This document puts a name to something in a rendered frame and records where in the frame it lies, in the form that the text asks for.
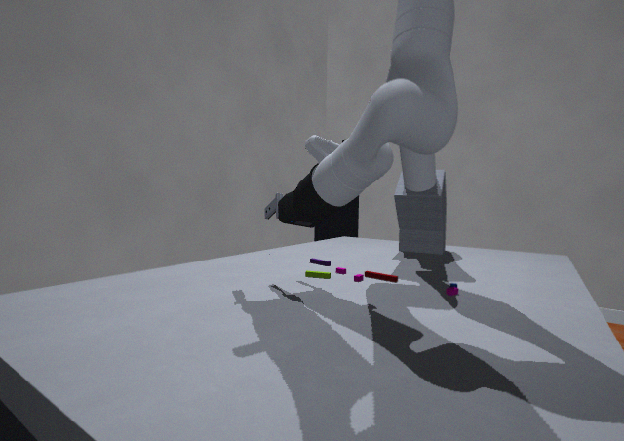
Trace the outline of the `lime green rod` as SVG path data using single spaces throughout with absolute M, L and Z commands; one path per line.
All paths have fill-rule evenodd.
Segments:
M 330 272 L 319 272 L 319 271 L 305 271 L 306 277 L 317 277 L 317 278 L 331 278 Z

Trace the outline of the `red rod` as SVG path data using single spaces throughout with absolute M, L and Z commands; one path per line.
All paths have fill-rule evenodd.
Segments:
M 381 279 L 381 280 L 386 280 L 386 281 L 391 281 L 391 282 L 398 282 L 398 276 L 371 272 L 371 271 L 365 271 L 365 277 Z

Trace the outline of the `purple rod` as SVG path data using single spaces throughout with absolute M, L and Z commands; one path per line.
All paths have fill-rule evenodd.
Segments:
M 325 265 L 325 266 L 331 265 L 330 261 L 323 261 L 323 260 L 318 260 L 318 259 L 310 259 L 310 262 L 320 264 L 320 265 Z

